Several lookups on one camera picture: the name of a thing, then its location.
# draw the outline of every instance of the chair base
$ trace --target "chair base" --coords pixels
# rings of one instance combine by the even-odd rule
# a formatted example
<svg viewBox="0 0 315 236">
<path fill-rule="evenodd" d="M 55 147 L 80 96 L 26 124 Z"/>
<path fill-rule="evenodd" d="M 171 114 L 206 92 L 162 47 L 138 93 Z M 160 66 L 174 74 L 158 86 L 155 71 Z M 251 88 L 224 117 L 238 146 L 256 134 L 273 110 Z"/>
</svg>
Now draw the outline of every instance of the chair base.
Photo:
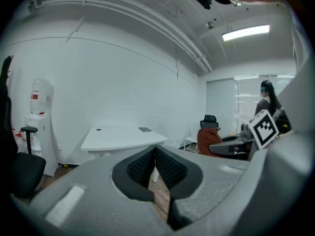
<svg viewBox="0 0 315 236">
<path fill-rule="evenodd" d="M 189 141 L 190 143 L 189 143 L 189 147 L 186 148 L 187 141 Z M 192 144 L 192 143 L 196 143 L 196 148 L 195 148 L 195 150 L 192 150 L 192 149 L 191 149 L 191 144 Z M 199 152 L 200 152 L 199 149 L 198 149 L 198 143 L 197 143 L 197 141 L 191 139 L 190 137 L 185 138 L 184 149 L 183 149 L 183 150 L 188 150 L 188 151 L 194 152 L 194 153 L 199 153 Z"/>
</svg>

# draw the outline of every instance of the ceiling pipe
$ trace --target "ceiling pipe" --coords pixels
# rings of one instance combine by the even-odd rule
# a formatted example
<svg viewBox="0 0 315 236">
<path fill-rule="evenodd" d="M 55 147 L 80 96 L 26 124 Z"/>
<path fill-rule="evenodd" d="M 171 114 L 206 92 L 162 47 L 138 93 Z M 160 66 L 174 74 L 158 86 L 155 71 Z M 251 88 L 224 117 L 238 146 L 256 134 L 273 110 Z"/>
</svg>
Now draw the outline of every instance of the ceiling pipe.
<svg viewBox="0 0 315 236">
<path fill-rule="evenodd" d="M 155 30 L 158 30 L 158 28 L 161 28 L 161 30 L 158 30 L 161 32 L 163 35 L 167 36 L 169 39 L 171 39 L 173 42 L 177 43 L 183 50 L 186 51 L 196 62 L 201 66 L 202 70 L 204 72 L 209 73 L 209 71 L 212 72 L 212 68 L 209 65 L 208 61 L 204 58 L 204 55 L 200 52 L 200 50 L 193 44 L 193 42 L 179 29 L 177 28 L 174 24 L 172 24 L 170 21 L 168 21 L 166 18 L 162 17 L 160 14 L 156 13 L 152 9 L 144 6 L 141 3 L 138 3 L 133 0 L 118 0 L 121 3 L 127 3 L 128 5 L 132 5 L 134 7 L 137 7 L 141 10 L 144 10 L 147 12 L 149 15 L 155 17 L 156 19 L 149 17 L 149 15 L 144 14 L 141 11 L 136 10 L 135 8 L 130 8 L 128 6 L 125 6 L 121 3 L 115 3 L 114 0 L 112 1 L 106 1 L 106 0 L 86 0 L 86 5 L 92 5 L 92 6 L 97 6 L 97 3 L 101 3 L 105 6 L 101 6 L 107 9 L 112 9 L 112 7 L 115 7 L 117 12 L 124 12 L 124 11 L 129 11 L 132 14 L 136 14 L 139 17 L 135 17 L 134 15 L 130 13 L 124 12 L 125 15 L 128 15 L 130 17 L 135 18 L 136 20 L 139 20 L 151 27 L 153 27 Z M 45 0 L 42 1 L 42 4 L 38 6 L 35 3 L 36 7 L 42 7 L 44 5 L 53 5 L 57 3 L 67 3 L 67 2 L 75 2 L 75 3 L 82 3 L 82 0 Z"/>
<path fill-rule="evenodd" d="M 82 0 L 73 0 L 73 1 L 64 1 L 64 0 L 50 0 L 50 1 L 45 1 L 43 2 L 43 5 L 39 5 L 37 6 L 38 8 L 41 8 L 43 6 L 46 6 L 46 5 L 58 5 L 58 4 L 81 4 L 82 3 Z M 149 25 L 150 27 L 154 28 L 155 30 L 157 30 L 158 32 L 160 32 L 161 34 L 163 34 L 164 36 L 166 36 L 167 38 L 169 38 L 172 42 L 175 42 L 182 50 L 184 50 L 189 56 L 191 56 L 191 53 L 185 49 L 185 47 L 183 47 L 178 41 L 176 41 L 174 38 L 172 38 L 170 35 L 166 34 L 166 32 L 164 32 L 163 30 L 160 30 L 159 28 L 157 28 L 156 26 L 150 24 L 150 22 L 147 22 L 139 17 L 136 17 L 128 12 L 125 12 L 125 11 L 122 11 L 120 9 L 116 9 L 116 8 L 113 8 L 113 7 L 110 7 L 110 6 L 106 6 L 106 5 L 102 5 L 102 4 L 93 4 L 93 3 L 90 3 L 90 2 L 87 2 L 86 5 L 90 5 L 90 6 L 96 6 L 96 7 L 100 7 L 100 8 L 105 8 L 105 9 L 109 9 L 109 10 L 113 10 L 113 11 L 116 11 L 116 12 L 119 12 L 121 14 L 124 14 L 124 15 L 127 15 L 127 16 L 130 16 L 136 20 L 139 20 L 147 25 Z M 198 63 L 198 65 L 202 68 L 202 70 L 205 72 L 205 73 L 209 73 L 207 68 L 200 62 L 200 59 L 201 58 L 196 58 L 195 61 Z"/>
<path fill-rule="evenodd" d="M 164 4 L 160 3 L 158 0 L 152 0 L 154 3 L 157 3 L 158 5 L 162 6 L 164 9 L 166 9 L 168 11 L 168 13 L 171 13 L 175 18 L 179 19 L 180 18 L 178 17 L 178 14 L 174 13 L 170 8 L 168 8 L 167 6 L 165 6 Z M 201 14 L 201 16 L 205 18 L 205 16 L 200 12 L 200 10 L 190 1 L 188 0 L 189 3 L 191 3 L 196 9 L 197 11 Z M 200 38 L 192 31 L 192 29 L 188 26 L 187 22 L 182 22 L 184 24 L 184 27 L 185 27 L 185 30 L 187 30 L 191 35 L 192 37 L 194 38 L 194 40 L 196 40 L 200 46 L 204 49 L 204 51 L 206 52 L 206 56 L 207 57 L 211 57 L 210 53 L 208 52 L 207 48 L 205 48 L 205 46 L 203 45 L 202 41 L 200 40 Z"/>
</svg>

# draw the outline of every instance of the mesh padding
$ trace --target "mesh padding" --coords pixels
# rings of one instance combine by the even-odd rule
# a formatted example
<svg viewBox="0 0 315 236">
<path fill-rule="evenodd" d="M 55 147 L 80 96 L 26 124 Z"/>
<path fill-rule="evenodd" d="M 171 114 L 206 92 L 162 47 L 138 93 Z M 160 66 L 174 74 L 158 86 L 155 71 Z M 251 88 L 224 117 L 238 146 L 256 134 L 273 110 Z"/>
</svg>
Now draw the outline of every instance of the mesh padding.
<svg viewBox="0 0 315 236">
<path fill-rule="evenodd" d="M 217 122 L 208 122 L 208 121 L 201 121 L 200 122 L 201 128 L 218 128 L 219 124 Z"/>
<path fill-rule="evenodd" d="M 180 183 L 188 174 L 188 170 L 183 164 L 159 149 L 156 149 L 156 167 L 169 190 Z"/>
<path fill-rule="evenodd" d="M 151 150 L 149 153 L 129 164 L 127 174 L 133 181 L 148 188 L 154 166 L 154 150 Z"/>
<path fill-rule="evenodd" d="M 217 118 L 215 116 L 205 116 L 204 121 L 216 122 Z"/>
</svg>

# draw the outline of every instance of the woman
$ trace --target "woman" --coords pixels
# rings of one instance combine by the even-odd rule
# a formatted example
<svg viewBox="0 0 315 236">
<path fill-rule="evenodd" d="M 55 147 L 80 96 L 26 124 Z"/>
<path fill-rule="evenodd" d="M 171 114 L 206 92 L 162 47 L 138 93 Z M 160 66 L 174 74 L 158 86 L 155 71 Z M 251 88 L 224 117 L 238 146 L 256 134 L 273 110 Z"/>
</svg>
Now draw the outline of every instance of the woman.
<svg viewBox="0 0 315 236">
<path fill-rule="evenodd" d="M 274 87 L 270 81 L 263 81 L 260 86 L 261 101 L 257 104 L 255 115 L 261 110 L 268 110 L 270 115 L 273 116 L 276 110 L 281 108 L 279 101 L 277 100 Z"/>
</svg>

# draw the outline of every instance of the small white table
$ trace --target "small white table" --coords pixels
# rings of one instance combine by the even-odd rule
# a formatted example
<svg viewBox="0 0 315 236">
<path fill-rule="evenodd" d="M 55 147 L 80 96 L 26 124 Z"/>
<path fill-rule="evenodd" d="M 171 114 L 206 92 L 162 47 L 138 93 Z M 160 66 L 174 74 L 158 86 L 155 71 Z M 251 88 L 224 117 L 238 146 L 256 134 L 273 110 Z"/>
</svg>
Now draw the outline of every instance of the small white table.
<svg viewBox="0 0 315 236">
<path fill-rule="evenodd" d="M 103 157 L 129 148 L 163 144 L 167 140 L 156 132 L 142 132 L 139 128 L 92 127 L 81 150 Z M 153 182 L 157 180 L 158 171 L 155 168 Z"/>
</svg>

